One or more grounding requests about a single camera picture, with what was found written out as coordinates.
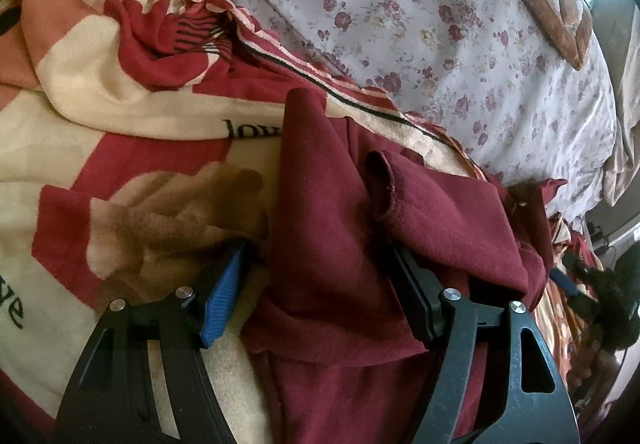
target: word love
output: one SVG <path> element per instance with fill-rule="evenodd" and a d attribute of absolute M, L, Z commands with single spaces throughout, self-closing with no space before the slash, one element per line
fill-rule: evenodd
<path fill-rule="evenodd" d="M 7 282 L 4 281 L 4 278 L 0 276 L 0 307 L 7 302 L 7 300 L 14 298 L 14 300 L 9 303 L 9 317 L 11 321 L 14 322 L 14 325 L 19 329 L 22 328 L 22 323 L 18 321 L 18 319 L 24 318 L 24 313 L 22 312 L 22 302 L 20 298 L 15 295 L 14 290 L 9 287 Z"/>

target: blue object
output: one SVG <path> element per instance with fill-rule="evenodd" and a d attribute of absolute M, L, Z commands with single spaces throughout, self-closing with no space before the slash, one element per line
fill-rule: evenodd
<path fill-rule="evenodd" d="M 573 280 L 571 280 L 571 278 L 568 278 L 567 275 L 557 267 L 551 269 L 551 271 L 549 272 L 549 278 L 551 278 L 558 287 L 564 290 L 567 296 L 573 297 L 580 294 L 580 291 L 578 290 L 578 287 L 573 282 Z"/>
<path fill-rule="evenodd" d="M 200 339 L 205 348 L 209 348 L 213 341 L 225 333 L 226 323 L 231 317 L 240 291 L 242 275 L 244 274 L 241 264 L 245 250 L 246 243 L 242 242 L 222 270 L 222 274 L 204 305 L 204 323 L 200 331 Z"/>

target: dark red cloth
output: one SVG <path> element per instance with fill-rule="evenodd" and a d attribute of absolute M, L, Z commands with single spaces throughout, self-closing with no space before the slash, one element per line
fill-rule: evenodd
<path fill-rule="evenodd" d="M 517 240 L 492 183 L 437 172 L 296 91 L 282 132 L 271 285 L 243 329 L 277 444 L 395 444 L 437 369 L 381 270 L 389 236 L 475 300 L 531 303 L 546 283 L 528 226 Z M 549 238 L 548 224 L 546 237 Z M 458 433 L 472 429 L 486 348 L 476 348 Z"/>

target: black letters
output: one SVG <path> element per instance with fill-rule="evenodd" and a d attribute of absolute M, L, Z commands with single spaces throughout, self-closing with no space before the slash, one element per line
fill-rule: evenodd
<path fill-rule="evenodd" d="M 21 329 L 22 324 L 19 323 L 16 319 L 16 316 L 20 319 L 24 318 L 24 315 L 22 313 L 22 302 L 20 301 L 20 298 L 14 299 L 11 302 L 11 305 L 9 305 L 9 316 L 11 316 L 11 321 L 14 322 L 14 325 Z"/>
<path fill-rule="evenodd" d="M 244 129 L 245 128 L 250 128 L 251 131 L 254 133 L 252 135 L 252 137 L 258 137 L 258 135 L 260 135 L 260 133 L 258 132 L 258 129 L 252 125 L 252 124 L 241 124 L 240 126 L 238 126 L 238 137 L 240 138 L 244 138 Z"/>
<path fill-rule="evenodd" d="M 231 124 L 231 121 L 228 119 L 222 120 L 226 124 L 226 130 L 229 132 L 229 139 L 233 139 L 236 136 L 236 132 L 234 132 L 234 126 Z"/>
<path fill-rule="evenodd" d="M 6 285 L 6 294 L 2 292 L 2 286 Z M 0 276 L 0 306 L 7 301 L 12 296 L 15 296 L 14 290 L 7 285 L 4 281 L 4 278 Z M 19 329 L 23 328 L 22 323 L 18 321 L 18 319 L 24 319 L 24 311 L 22 310 L 22 301 L 18 296 L 15 296 L 14 300 L 9 303 L 9 317 L 11 321 L 14 322 L 14 325 Z"/>
<path fill-rule="evenodd" d="M 258 128 L 262 130 L 265 137 L 276 137 L 277 135 L 280 135 L 280 129 L 276 126 L 263 126 L 259 124 Z"/>
<path fill-rule="evenodd" d="M 223 119 L 226 130 L 228 131 L 227 138 L 245 138 L 245 137 L 277 137 L 280 135 L 281 128 L 277 126 L 264 126 L 263 124 L 241 124 L 237 128 L 231 122 L 230 119 Z"/>
<path fill-rule="evenodd" d="M 3 285 L 6 285 L 6 282 L 2 279 L 2 276 L 0 276 L 0 306 L 2 306 L 2 303 L 4 303 L 6 300 L 8 300 L 11 296 L 14 295 L 14 290 L 8 285 L 6 285 L 6 294 L 3 294 L 2 293 Z"/>

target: bed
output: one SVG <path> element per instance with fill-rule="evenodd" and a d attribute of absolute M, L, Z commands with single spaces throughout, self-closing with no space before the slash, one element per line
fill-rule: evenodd
<path fill-rule="evenodd" d="M 567 179 L 550 214 L 600 201 L 616 111 L 595 36 L 576 71 L 521 0 L 235 1 L 293 52 L 445 127 L 504 184 Z"/>
<path fill-rule="evenodd" d="M 322 88 L 327 117 L 352 117 L 441 172 L 490 180 L 489 169 L 507 185 L 564 177 L 548 209 L 568 220 L 598 200 L 615 122 L 598 43 L 576 71 L 519 0 L 126 1 L 0 7 L 0 387 L 44 434 L 111 299 L 164 296 L 231 233 L 265 246 L 292 87 Z M 190 38 L 203 23 L 220 31 L 200 45 Z M 246 49 L 237 58 L 234 41 Z M 235 75 L 209 77 L 218 67 Z M 552 232 L 564 247 L 561 218 Z M 258 266 L 207 357 L 239 442 L 271 435 L 239 337 L 267 283 Z M 539 323 L 564 373 L 571 324 L 557 291 L 546 295 Z M 175 434 L 166 392 L 158 399 Z"/>

